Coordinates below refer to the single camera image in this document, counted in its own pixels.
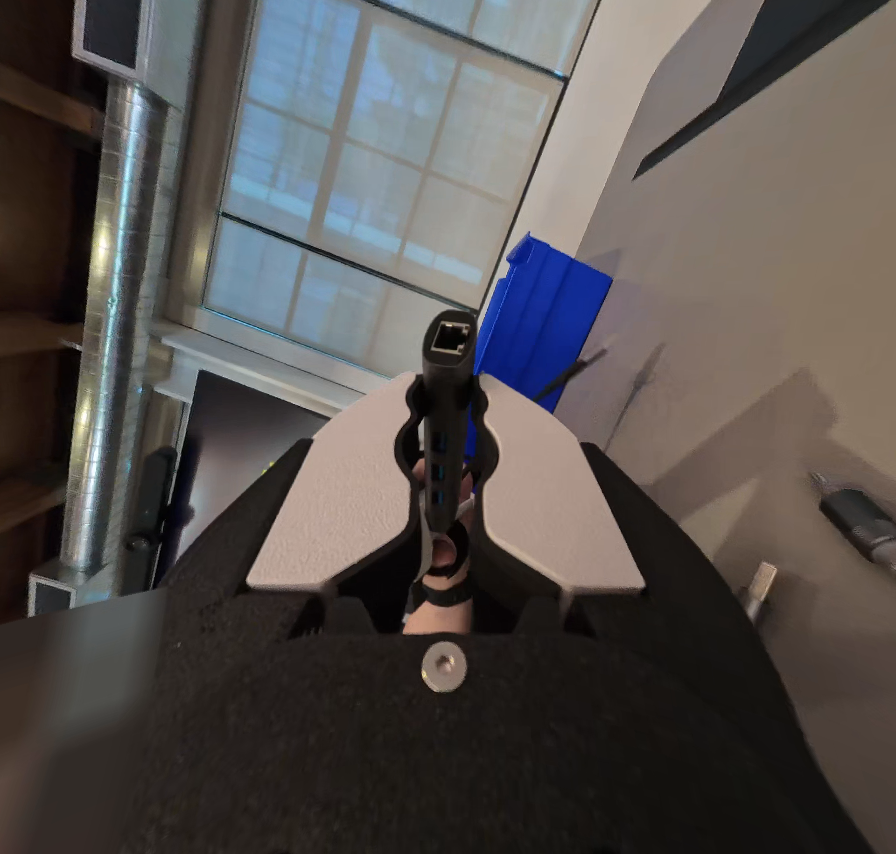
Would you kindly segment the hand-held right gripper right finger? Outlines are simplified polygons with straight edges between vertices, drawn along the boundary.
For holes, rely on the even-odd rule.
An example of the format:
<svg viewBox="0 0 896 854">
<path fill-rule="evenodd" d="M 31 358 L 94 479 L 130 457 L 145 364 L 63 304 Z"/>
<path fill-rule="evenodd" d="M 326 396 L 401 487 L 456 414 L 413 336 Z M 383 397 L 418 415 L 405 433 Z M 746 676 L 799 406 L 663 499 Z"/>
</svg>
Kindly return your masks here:
<svg viewBox="0 0 896 854">
<path fill-rule="evenodd" d="M 537 594 L 637 594 L 645 581 L 576 438 L 489 374 L 478 377 L 476 544 Z"/>
</svg>

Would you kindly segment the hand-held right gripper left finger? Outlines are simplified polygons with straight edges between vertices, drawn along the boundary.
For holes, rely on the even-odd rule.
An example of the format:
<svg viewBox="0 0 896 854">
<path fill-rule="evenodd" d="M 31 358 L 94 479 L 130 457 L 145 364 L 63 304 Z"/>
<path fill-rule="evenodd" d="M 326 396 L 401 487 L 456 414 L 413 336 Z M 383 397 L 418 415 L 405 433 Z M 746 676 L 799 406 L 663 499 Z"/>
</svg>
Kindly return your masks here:
<svg viewBox="0 0 896 854">
<path fill-rule="evenodd" d="M 313 437 L 246 577 L 254 591 L 325 591 L 420 528 L 420 492 L 401 467 L 417 431 L 406 372 L 343 409 Z"/>
</svg>

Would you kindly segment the grey usb hub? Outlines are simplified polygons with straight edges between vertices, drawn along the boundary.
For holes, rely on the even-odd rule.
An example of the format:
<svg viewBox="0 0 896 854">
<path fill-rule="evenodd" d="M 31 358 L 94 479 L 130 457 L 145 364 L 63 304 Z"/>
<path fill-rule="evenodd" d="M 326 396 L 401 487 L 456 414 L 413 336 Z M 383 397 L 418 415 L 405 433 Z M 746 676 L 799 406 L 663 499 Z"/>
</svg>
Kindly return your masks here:
<svg viewBox="0 0 896 854">
<path fill-rule="evenodd" d="M 472 313 L 446 310 L 423 337 L 424 506 L 428 527 L 437 535 L 447 532 L 460 505 L 476 333 Z"/>
</svg>

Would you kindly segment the blue plastic bin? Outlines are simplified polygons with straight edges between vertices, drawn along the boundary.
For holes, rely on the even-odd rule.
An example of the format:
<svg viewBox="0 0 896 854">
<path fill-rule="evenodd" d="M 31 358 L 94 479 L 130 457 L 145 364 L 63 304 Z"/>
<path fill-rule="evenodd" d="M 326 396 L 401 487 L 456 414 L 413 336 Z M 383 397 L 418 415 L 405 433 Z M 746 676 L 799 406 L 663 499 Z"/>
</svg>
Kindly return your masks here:
<svg viewBox="0 0 896 854">
<path fill-rule="evenodd" d="M 479 326 L 474 372 L 552 413 L 613 279 L 529 233 L 507 264 Z"/>
</svg>

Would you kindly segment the person's left hand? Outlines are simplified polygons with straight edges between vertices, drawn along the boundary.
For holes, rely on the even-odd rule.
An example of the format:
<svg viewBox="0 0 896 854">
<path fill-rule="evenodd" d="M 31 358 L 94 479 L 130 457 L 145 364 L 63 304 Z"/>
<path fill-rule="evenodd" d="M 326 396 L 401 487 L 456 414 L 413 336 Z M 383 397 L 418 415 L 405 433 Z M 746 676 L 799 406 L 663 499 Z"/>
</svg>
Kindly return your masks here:
<svg viewBox="0 0 896 854">
<path fill-rule="evenodd" d="M 415 580 L 423 581 L 434 589 L 448 589 L 461 577 L 461 570 L 455 570 L 457 550 L 447 535 L 433 534 L 428 523 L 424 505 L 425 462 L 419 459 L 412 469 L 413 478 L 419 487 L 420 518 L 420 567 Z"/>
</svg>

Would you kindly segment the large grid window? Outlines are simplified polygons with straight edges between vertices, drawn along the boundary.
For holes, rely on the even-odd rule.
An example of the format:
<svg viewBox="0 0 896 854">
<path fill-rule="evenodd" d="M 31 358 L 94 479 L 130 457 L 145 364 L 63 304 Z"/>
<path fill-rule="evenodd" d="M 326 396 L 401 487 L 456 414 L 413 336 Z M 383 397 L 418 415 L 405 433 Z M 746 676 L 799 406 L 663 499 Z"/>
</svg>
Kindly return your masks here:
<svg viewBox="0 0 896 854">
<path fill-rule="evenodd" d="M 600 0 L 254 0 L 205 331 L 420 369 L 477 311 Z"/>
</svg>

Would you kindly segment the white vent box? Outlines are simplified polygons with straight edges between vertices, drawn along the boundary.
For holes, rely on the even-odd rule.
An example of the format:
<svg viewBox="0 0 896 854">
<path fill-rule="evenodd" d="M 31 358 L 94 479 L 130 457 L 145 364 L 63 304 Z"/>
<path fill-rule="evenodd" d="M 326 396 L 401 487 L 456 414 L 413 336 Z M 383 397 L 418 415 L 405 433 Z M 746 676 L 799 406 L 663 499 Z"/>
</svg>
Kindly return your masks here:
<svg viewBox="0 0 896 854">
<path fill-rule="evenodd" d="M 74 0 L 73 59 L 185 112 L 203 0 Z"/>
</svg>

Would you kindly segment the black wall screen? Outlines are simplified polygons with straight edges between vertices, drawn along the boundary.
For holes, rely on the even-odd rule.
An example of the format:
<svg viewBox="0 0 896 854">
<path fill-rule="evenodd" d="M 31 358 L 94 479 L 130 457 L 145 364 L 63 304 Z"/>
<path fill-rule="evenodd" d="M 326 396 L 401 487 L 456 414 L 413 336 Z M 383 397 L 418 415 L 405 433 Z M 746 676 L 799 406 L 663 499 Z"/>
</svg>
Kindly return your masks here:
<svg viewBox="0 0 896 854">
<path fill-rule="evenodd" d="M 169 502 L 157 581 L 230 504 L 328 417 L 198 372 Z"/>
</svg>

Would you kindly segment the black wall-mounted device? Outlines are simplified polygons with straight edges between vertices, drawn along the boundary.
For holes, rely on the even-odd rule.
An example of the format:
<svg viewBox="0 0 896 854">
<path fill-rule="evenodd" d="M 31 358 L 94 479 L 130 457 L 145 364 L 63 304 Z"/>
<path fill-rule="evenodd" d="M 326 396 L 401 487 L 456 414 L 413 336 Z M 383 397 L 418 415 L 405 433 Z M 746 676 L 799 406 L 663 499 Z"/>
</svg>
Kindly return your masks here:
<svg viewBox="0 0 896 854">
<path fill-rule="evenodd" d="M 151 554 L 161 544 L 176 462 L 177 450 L 170 445 L 159 447 L 144 458 L 125 536 L 127 552 Z"/>
</svg>

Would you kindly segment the silver spiral air duct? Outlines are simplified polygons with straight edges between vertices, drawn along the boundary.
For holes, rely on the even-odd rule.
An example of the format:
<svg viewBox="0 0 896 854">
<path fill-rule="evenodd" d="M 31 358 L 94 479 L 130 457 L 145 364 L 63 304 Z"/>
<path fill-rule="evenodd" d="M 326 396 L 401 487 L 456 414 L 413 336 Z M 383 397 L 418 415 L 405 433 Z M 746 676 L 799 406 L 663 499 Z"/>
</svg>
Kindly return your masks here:
<svg viewBox="0 0 896 854">
<path fill-rule="evenodd" d="M 78 579 L 122 547 L 181 126 L 148 86 L 110 79 L 60 551 Z"/>
</svg>

